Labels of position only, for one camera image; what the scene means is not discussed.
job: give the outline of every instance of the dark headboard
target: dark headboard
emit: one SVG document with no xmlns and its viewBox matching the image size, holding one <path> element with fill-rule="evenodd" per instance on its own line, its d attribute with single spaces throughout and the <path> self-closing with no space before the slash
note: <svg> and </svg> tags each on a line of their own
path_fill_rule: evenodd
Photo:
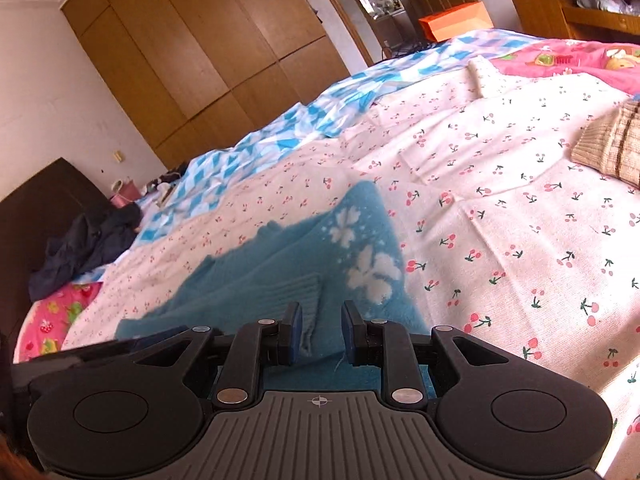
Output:
<svg viewBox="0 0 640 480">
<path fill-rule="evenodd" d="M 109 201 L 82 173 L 59 158 L 0 202 L 0 332 L 13 352 L 31 301 L 32 270 L 44 263 L 47 239 L 73 219 Z"/>
</svg>

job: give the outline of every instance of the orange bag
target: orange bag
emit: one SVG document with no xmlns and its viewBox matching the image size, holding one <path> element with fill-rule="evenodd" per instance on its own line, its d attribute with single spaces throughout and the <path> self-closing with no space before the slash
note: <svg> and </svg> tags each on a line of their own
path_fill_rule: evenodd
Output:
<svg viewBox="0 0 640 480">
<path fill-rule="evenodd" d="M 494 28 L 494 24 L 482 2 L 451 7 L 431 16 L 420 18 L 420 25 L 427 40 L 444 41 L 459 34 L 479 28 Z"/>
</svg>

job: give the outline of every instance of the hair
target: hair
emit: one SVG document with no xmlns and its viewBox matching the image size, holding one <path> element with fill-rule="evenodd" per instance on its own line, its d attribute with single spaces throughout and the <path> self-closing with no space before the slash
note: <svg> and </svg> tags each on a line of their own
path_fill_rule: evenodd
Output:
<svg viewBox="0 0 640 480">
<path fill-rule="evenodd" d="M 0 480 L 46 480 L 46 477 L 25 457 L 12 453 L 0 435 Z"/>
</svg>

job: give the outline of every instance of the ribbed plastic surface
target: ribbed plastic surface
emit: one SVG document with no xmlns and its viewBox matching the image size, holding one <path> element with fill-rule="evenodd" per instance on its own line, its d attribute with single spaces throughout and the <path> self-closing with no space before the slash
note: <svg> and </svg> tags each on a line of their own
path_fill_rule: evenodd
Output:
<svg viewBox="0 0 640 480">
<path fill-rule="evenodd" d="M 417 413 L 372 392 L 267 392 L 217 415 L 201 441 L 144 480 L 497 480 L 450 452 Z M 596 480 L 590 471 L 572 477 Z"/>
</svg>

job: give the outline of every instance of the beige striped knit fabric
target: beige striped knit fabric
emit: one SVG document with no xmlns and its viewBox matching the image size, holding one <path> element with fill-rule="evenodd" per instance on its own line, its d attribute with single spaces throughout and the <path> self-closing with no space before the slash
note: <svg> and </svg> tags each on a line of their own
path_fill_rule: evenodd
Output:
<svg viewBox="0 0 640 480">
<path fill-rule="evenodd" d="M 571 160 L 640 188 L 640 102 L 628 101 L 593 121 Z"/>
</svg>

